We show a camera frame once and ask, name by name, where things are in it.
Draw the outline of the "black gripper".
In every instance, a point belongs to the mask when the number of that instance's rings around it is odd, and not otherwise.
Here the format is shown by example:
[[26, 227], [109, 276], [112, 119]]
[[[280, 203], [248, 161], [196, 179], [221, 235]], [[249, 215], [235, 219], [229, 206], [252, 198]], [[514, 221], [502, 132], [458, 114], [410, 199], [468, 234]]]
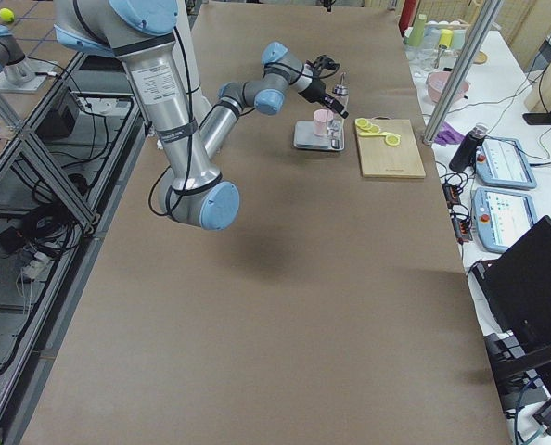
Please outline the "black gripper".
[[347, 99], [337, 99], [326, 92], [326, 85], [320, 79], [312, 79], [309, 85], [301, 91], [301, 96], [309, 103], [318, 103], [343, 119], [348, 118]]

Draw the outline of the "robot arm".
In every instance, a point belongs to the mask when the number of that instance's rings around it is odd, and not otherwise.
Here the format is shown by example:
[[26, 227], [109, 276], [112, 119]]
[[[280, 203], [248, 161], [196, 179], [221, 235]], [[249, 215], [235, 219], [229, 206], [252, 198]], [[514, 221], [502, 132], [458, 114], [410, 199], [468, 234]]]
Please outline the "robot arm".
[[56, 1], [58, 42], [85, 54], [118, 59], [169, 160], [160, 177], [160, 215], [219, 231], [237, 217], [237, 187], [211, 161], [246, 108], [277, 114], [288, 89], [342, 118], [348, 111], [326, 91], [316, 62], [302, 62], [279, 42], [262, 54], [263, 76], [222, 87], [201, 120], [203, 103], [186, 7], [182, 1]]

